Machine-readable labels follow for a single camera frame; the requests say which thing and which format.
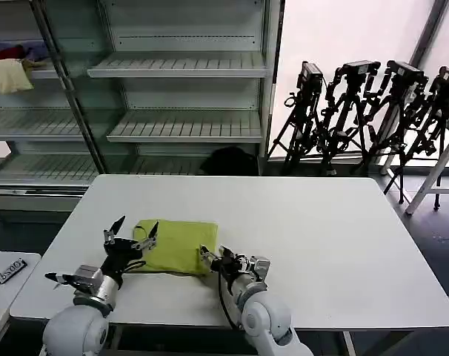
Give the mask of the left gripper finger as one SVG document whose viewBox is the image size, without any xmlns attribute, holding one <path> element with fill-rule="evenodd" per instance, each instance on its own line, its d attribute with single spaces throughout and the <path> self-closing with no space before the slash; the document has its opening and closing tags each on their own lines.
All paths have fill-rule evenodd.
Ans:
<svg viewBox="0 0 449 356">
<path fill-rule="evenodd" d="M 115 221 L 109 229 L 103 230 L 105 245 L 114 244 L 115 236 L 118 234 L 119 230 L 121 229 L 124 220 L 125 220 L 125 215 L 123 215 L 121 218 L 119 218 L 117 221 Z"/>
<path fill-rule="evenodd" d="M 154 226 L 151 228 L 148 236 L 141 242 L 136 242 L 132 244 L 132 249 L 135 250 L 152 250 L 157 244 L 157 232 L 159 227 L 159 221 L 156 221 Z"/>
</svg>

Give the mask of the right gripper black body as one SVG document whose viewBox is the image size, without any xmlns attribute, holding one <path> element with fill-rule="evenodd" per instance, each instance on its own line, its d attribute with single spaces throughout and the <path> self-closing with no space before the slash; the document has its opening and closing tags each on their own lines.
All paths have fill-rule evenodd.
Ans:
<svg viewBox="0 0 449 356">
<path fill-rule="evenodd" d="M 244 255 L 214 257 L 210 270 L 220 274 L 227 283 L 232 283 L 241 275 L 250 273 L 250 261 Z"/>
</svg>

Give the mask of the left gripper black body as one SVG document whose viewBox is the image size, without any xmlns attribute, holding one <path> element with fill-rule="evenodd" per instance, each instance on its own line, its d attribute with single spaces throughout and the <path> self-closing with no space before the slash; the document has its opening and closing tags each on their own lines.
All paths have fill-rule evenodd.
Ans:
<svg viewBox="0 0 449 356">
<path fill-rule="evenodd" d="M 142 250 L 133 247 L 134 240 L 115 238 L 104 243 L 106 259 L 100 269 L 103 275 L 121 277 L 124 273 L 145 265 Z"/>
</svg>

